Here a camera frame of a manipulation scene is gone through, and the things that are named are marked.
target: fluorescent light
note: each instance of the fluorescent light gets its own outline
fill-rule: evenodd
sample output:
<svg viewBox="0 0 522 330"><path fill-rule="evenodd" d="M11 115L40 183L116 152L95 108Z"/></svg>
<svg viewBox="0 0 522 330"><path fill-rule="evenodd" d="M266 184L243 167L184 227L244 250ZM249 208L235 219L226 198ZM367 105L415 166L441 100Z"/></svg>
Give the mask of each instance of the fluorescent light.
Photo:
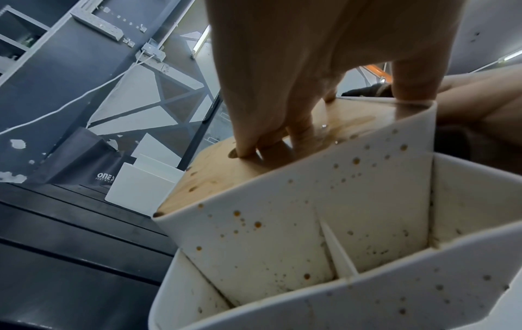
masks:
<svg viewBox="0 0 522 330"><path fill-rule="evenodd" d="M517 51L517 52L514 52L513 54L510 54L510 55L508 55L508 56L502 58L501 61L502 61L502 62L504 62L504 61L509 61L509 60L511 60L512 58L517 57L518 55L522 55L522 49L519 50L519 51Z"/></svg>
<svg viewBox="0 0 522 330"><path fill-rule="evenodd" d="M192 55L190 57L192 57L193 59L196 58L197 53L201 50L201 47L203 47L203 44L205 43L205 41L207 41L209 33L210 33L210 26L207 26L205 31L203 31L203 34L198 39L196 45L194 46L194 49L192 49Z"/></svg>

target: wire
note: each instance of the wire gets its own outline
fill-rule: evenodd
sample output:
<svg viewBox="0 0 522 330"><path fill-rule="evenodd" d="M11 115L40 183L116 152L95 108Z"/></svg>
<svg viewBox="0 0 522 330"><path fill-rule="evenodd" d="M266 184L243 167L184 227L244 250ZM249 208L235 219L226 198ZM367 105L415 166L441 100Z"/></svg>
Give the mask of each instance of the wire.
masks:
<svg viewBox="0 0 522 330"><path fill-rule="evenodd" d="M20 124L20 125L16 125L16 126L13 126L13 127L11 127L11 128L8 128L8 129L6 129L6 130L3 130L2 132L0 132L0 135L3 135L3 134L8 133L8 132L10 132L10 131L12 131L12 130L15 130L15 129L18 129L18 128L21 128L21 127L24 127L24 126L27 126L27 125L31 125L31 124L36 123L37 121L40 121L40 120L42 120L42 119L44 119L44 118L47 118L47 117L52 116L52 115L54 115L54 114L57 114L58 112L60 112L60 111L62 111L63 109L67 108L67 107L68 107L69 105L71 105L72 103L78 101L79 99L84 98L86 95L88 95L88 94L90 94L90 93L92 93L92 92L94 92L94 91L97 91L97 90L100 89L100 88L103 88L103 87L107 86L108 84L112 83L113 81L115 81L115 80L117 80L118 78L120 78L120 77L122 77L123 75L125 75L127 72L129 72L130 70L132 70L134 67L136 67L136 66L138 66L138 65L142 65L143 63L149 61L150 59L152 59L152 58L154 57L154 56L151 56L151 57L149 57L148 59L146 59L145 61L139 62L139 60L141 59L141 56L143 55L144 52L145 52L145 51L141 52L141 54L140 54L140 56L138 57L138 59L136 60L136 62L134 62L134 64L131 65L130 68L128 68L128 69L126 69L125 71L123 71L122 73L118 74L116 77L114 77L113 79L109 80L108 82L106 82L106 83L104 83L104 84L102 84L102 85L100 85L100 86L98 86L98 87L96 87L96 88L93 88L93 89L91 89L91 90L85 92L83 95L81 95L81 96L75 98L75 99L72 100L72 101L69 101L69 102L65 103L65 104L62 105L58 110L55 110L55 111L50 112L50 113L48 113L48 114L45 114L45 115L43 115L43 116L41 116L41 117L38 117L38 118L33 119L33 120L31 120L31 121L28 121L28 122L26 122L26 123L23 123L23 124Z"/></svg>

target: ceiling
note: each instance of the ceiling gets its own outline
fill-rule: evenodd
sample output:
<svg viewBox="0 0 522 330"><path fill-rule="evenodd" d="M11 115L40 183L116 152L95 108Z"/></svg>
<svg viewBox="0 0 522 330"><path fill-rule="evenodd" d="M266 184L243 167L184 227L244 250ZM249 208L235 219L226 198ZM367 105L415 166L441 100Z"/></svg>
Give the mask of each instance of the ceiling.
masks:
<svg viewBox="0 0 522 330"><path fill-rule="evenodd" d="M448 74L471 72L521 48L521 0L470 0L453 46ZM517 63L522 63L522 55L507 64Z"/></svg>

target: orange stripe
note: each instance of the orange stripe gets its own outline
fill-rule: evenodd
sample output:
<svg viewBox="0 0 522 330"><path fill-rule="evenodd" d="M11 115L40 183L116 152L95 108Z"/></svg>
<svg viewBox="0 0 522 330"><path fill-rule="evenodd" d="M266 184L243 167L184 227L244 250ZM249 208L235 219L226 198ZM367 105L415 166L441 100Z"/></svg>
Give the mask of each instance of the orange stripe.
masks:
<svg viewBox="0 0 522 330"><path fill-rule="evenodd" d="M388 82L388 83L392 82L391 75L389 75L386 72L384 72L381 69L379 69L378 66L372 64L372 65L365 65L364 67L366 69L368 69L374 75L376 75L378 77L384 77L386 79L386 82Z"/></svg>

